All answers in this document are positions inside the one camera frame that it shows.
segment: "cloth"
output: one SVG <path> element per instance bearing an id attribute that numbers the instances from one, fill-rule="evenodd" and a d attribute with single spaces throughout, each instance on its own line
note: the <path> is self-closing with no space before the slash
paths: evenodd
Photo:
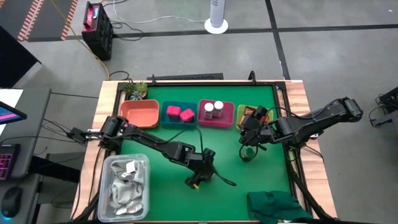
<path id="1" fill-rule="evenodd" d="M 134 162 L 134 172 L 127 173 L 126 164 Z M 144 161 L 120 160 L 111 163 L 115 178 L 109 190 L 109 205 L 116 209 L 116 214 L 136 213 L 143 208 L 142 191 L 144 190 Z"/>
<path id="2" fill-rule="evenodd" d="M 276 224 L 278 220 L 312 218 L 287 192 L 249 192 L 247 195 L 248 212 L 251 219 L 265 224 Z"/>

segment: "small potted plant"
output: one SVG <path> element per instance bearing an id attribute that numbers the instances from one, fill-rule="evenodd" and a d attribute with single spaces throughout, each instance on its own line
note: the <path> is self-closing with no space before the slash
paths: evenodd
<path id="1" fill-rule="evenodd" d="M 129 82 L 123 90 L 129 100 L 144 100 L 148 97 L 148 85 L 144 82 Z"/>

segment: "wooden table frame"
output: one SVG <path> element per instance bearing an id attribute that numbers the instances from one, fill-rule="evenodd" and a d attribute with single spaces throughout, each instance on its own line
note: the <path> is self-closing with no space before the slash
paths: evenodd
<path id="1" fill-rule="evenodd" d="M 93 129 L 99 129 L 102 127 L 107 116 L 110 116 L 114 113 L 116 109 L 123 102 L 122 100 L 119 102 L 119 105 L 115 105 L 115 99 L 117 96 L 118 83 L 121 81 L 105 81 L 102 84 L 101 92 L 99 93 L 98 104 L 93 120 Z M 280 80 L 257 80 L 257 83 L 281 83 L 282 85 L 278 85 L 278 97 L 279 104 L 281 106 L 285 105 L 285 102 L 288 102 L 288 106 L 290 106 L 290 110 L 295 114 L 305 114 L 310 112 L 310 108 L 308 106 L 307 96 L 305 94 L 305 89 L 303 82 L 301 80 L 289 80 L 289 81 L 280 81 Z M 174 83 L 176 85 L 189 85 L 194 83 L 201 84 L 209 84 L 209 85 L 223 85 L 229 83 L 230 85 L 235 84 L 243 84 L 248 85 L 254 82 L 252 80 L 159 80 L 156 83 L 160 85 L 170 85 Z M 320 151 L 318 141 L 310 140 L 307 143 L 308 146 Z M 81 189 L 76 190 L 75 203 L 73 204 L 73 210 L 78 203 L 78 207 L 76 210 L 75 218 L 79 216 L 79 214 L 83 211 L 83 209 L 88 205 L 89 198 L 92 198 L 95 193 L 98 191 L 102 163 L 104 158 L 104 150 L 99 151 L 98 141 L 90 141 L 87 146 L 85 160 L 83 163 L 83 167 L 81 170 L 81 179 L 80 179 L 80 187 Z M 328 178 L 326 176 L 325 167 L 323 165 L 322 159 L 314 154 L 313 152 L 301 150 L 301 155 L 298 161 L 301 163 L 302 172 L 305 176 L 305 182 L 307 184 L 308 190 L 311 192 L 315 200 L 323 207 L 323 209 L 331 216 L 336 217 L 335 206 L 333 203 L 333 199 L 331 196 Z M 293 163 L 293 167 L 296 171 L 299 171 L 297 167 L 297 163 Z M 303 208 L 306 206 L 305 200 L 303 199 L 303 195 L 301 191 L 295 186 L 295 196 L 298 198 L 300 204 Z"/>

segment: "green table surface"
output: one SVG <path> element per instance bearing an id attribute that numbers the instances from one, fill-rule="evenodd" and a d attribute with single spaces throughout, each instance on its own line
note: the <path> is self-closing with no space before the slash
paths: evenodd
<path id="1" fill-rule="evenodd" d="M 202 99 L 233 102 L 235 114 L 238 105 L 275 106 L 270 86 L 157 86 L 149 87 L 148 99 L 159 102 L 184 101 L 199 104 Z M 184 184 L 193 172 L 173 164 L 161 153 L 134 141 L 124 141 L 122 154 L 143 153 L 150 164 L 150 210 L 147 221 L 220 221 L 249 220 L 246 194 L 255 191 L 281 190 L 290 192 L 284 152 L 280 144 L 266 144 L 251 162 L 243 162 L 238 155 L 241 147 L 235 123 L 229 129 L 200 126 L 204 148 L 216 152 L 214 165 L 225 178 L 237 183 L 227 185 L 216 175 L 211 182 L 202 182 L 199 190 Z M 165 129 L 162 124 L 147 129 L 151 134 L 168 139 L 181 129 Z M 196 130 L 186 131 L 175 141 L 186 142 L 200 151 Z"/>

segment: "white cap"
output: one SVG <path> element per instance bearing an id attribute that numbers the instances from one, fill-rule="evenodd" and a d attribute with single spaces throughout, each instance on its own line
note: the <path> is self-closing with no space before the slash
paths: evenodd
<path id="1" fill-rule="evenodd" d="M 214 103 L 214 108 L 216 108 L 216 109 L 218 109 L 218 110 L 223 109 L 223 107 L 224 107 L 224 103 L 221 102 L 221 101 L 216 101 L 216 102 Z"/>
<path id="2" fill-rule="evenodd" d="M 205 104 L 205 111 L 213 111 L 214 106 L 212 103 Z"/>

